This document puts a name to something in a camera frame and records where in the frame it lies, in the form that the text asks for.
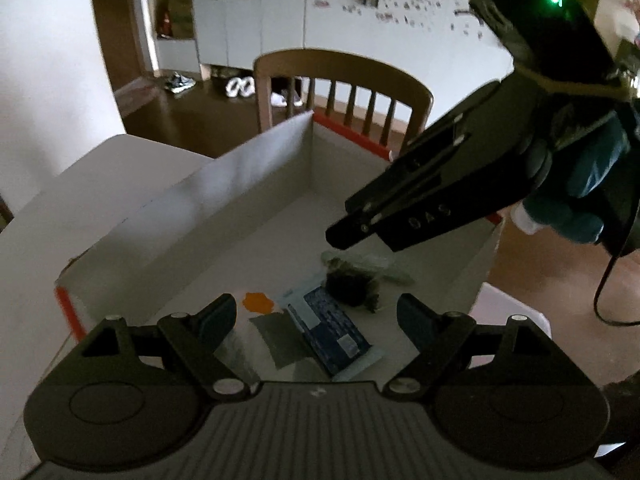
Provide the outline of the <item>dark gloved right hand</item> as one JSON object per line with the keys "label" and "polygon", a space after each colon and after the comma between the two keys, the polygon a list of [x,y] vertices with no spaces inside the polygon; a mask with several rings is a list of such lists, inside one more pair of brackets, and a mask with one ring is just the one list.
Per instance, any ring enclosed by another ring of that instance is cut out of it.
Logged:
{"label": "dark gloved right hand", "polygon": [[539,188],[511,210],[524,233],[554,229],[577,244],[601,244],[611,255],[639,248],[639,113],[607,114],[581,139],[552,156]]}

